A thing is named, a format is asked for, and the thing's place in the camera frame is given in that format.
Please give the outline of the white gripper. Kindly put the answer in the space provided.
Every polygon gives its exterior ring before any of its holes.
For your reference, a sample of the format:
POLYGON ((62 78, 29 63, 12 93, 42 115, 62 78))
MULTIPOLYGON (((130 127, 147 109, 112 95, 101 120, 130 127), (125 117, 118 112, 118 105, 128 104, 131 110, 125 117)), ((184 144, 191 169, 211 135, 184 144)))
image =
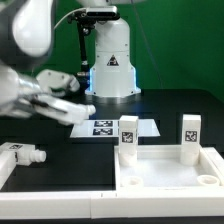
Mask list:
POLYGON ((66 73, 43 70, 36 77, 20 76, 19 115, 30 117, 40 114, 57 120, 59 123, 82 124, 74 122, 72 111, 77 103, 63 99, 67 90, 78 91, 78 80, 66 73))

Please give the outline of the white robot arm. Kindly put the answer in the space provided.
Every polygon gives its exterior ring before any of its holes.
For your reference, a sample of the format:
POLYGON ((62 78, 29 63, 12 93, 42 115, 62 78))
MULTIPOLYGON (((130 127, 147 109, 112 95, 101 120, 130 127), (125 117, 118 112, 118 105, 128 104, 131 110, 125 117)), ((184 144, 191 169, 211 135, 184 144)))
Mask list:
MULTIPOLYGON (((95 63, 84 94, 121 101, 140 93, 130 62, 130 30, 115 0, 77 0, 73 13, 83 30, 95 29, 95 63)), ((66 125, 80 124, 96 112, 93 105, 54 97, 46 78, 25 73, 51 56, 57 0, 9 0, 0 9, 0 116, 27 118, 34 113, 66 125)))

